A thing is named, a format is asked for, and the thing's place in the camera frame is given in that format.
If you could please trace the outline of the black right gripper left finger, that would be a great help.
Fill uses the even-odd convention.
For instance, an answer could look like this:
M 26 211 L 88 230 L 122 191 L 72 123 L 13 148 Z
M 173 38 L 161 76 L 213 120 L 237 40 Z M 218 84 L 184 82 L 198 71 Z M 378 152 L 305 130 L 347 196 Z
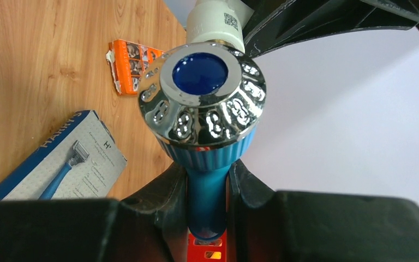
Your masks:
M 123 199 L 0 201 L 0 261 L 186 261 L 178 164 Z

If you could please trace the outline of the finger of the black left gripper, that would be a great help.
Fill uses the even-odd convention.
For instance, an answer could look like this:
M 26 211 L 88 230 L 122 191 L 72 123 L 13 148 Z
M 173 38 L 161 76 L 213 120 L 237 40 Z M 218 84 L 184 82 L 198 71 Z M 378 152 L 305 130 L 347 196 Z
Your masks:
M 287 45 L 336 34 L 408 30 L 419 23 L 414 1 L 245 1 L 253 14 L 243 29 L 246 54 L 259 57 Z

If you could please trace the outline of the blue plastic water faucet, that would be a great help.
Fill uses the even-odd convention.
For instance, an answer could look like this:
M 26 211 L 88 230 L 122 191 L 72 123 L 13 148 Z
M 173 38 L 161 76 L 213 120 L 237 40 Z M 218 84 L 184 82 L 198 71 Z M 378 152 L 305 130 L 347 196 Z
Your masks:
M 266 97 L 259 66 L 216 42 L 162 54 L 139 81 L 144 122 L 187 173 L 188 229 L 198 239 L 226 230 L 226 179 L 253 140 Z

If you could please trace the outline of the white plastic pipe elbow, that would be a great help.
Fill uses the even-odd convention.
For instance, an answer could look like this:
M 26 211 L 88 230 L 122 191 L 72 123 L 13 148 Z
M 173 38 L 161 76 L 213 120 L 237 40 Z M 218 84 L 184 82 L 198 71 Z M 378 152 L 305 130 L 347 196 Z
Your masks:
M 254 10 L 243 1 L 197 1 L 187 18 L 186 43 L 216 41 L 245 53 L 243 28 Z

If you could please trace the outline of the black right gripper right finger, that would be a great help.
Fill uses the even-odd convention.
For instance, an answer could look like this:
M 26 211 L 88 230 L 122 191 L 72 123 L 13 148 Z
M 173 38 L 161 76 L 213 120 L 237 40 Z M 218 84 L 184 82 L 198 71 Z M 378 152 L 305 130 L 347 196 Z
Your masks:
M 272 190 L 242 161 L 229 171 L 232 261 L 419 261 L 408 199 Z

